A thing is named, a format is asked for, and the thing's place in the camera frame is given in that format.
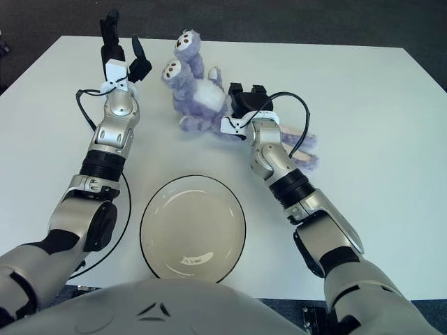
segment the floor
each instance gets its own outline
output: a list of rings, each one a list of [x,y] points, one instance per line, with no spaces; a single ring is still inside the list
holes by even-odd
[[[0,93],[61,35],[99,36],[98,20],[114,7],[122,37],[173,39],[194,28],[203,40],[403,47],[447,88],[444,0],[1,0],[0,29],[12,52],[0,58]],[[58,301],[73,290],[66,287]],[[263,302],[300,326],[302,307],[322,304]],[[447,332],[447,300],[415,305]]]

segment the silver robot arm segment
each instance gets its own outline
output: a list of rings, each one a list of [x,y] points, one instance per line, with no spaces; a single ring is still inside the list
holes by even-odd
[[[288,157],[277,120],[257,115],[243,132],[252,145],[251,168],[296,225],[293,239],[308,268],[325,279],[331,333],[439,334],[393,282],[364,259],[357,232]]]
[[[118,61],[121,72],[126,64]],[[0,257],[0,327],[47,306],[92,251],[110,241],[117,218],[112,200],[140,114],[131,83],[108,73],[104,118],[91,140],[79,174],[54,210],[47,237]]]

